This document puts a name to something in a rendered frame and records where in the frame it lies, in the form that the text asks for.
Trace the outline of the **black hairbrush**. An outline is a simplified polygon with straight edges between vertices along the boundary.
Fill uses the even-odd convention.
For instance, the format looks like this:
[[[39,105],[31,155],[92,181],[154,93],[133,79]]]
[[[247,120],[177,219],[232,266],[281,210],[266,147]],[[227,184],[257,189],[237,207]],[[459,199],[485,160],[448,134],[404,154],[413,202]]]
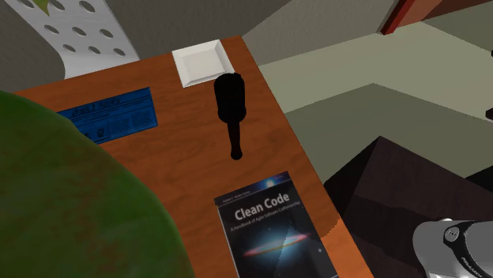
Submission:
[[[240,160],[240,123],[247,115],[245,82],[239,73],[224,73],[213,83],[219,119],[227,125],[231,158]]]

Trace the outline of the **white square plate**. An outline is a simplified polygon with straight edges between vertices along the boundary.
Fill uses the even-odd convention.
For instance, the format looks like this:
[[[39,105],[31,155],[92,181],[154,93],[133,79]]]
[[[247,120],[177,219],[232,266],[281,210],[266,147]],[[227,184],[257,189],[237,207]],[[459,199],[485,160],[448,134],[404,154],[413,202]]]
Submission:
[[[184,88],[234,73],[234,67],[219,39],[172,51]]]

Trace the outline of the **dark galaxy cover book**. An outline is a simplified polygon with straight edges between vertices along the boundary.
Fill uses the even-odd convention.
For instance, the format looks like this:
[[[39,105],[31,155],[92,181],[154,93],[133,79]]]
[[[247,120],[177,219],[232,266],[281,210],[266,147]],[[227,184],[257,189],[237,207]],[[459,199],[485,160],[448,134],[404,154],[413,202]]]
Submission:
[[[214,203],[238,278],[339,278],[288,172]]]

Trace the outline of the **blue newspaper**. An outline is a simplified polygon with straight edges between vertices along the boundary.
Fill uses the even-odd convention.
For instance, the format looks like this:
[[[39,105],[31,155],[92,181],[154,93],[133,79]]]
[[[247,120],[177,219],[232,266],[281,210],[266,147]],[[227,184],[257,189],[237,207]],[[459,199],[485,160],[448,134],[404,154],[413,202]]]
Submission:
[[[58,112],[96,144],[158,126],[150,87]]]

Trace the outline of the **large green round object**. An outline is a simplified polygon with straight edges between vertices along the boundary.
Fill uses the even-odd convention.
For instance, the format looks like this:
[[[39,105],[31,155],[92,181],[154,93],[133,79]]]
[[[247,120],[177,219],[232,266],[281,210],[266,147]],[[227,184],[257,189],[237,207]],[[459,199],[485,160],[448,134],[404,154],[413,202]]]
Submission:
[[[158,197],[67,118],[0,91],[0,278],[195,278]]]

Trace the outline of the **red-brown wooden furniture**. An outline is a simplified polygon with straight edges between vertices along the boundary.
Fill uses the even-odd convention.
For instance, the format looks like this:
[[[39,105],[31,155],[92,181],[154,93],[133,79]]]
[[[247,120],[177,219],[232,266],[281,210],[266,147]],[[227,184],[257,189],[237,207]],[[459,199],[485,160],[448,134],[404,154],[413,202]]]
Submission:
[[[389,35],[399,27],[491,1],[493,0],[398,0],[379,32]]]

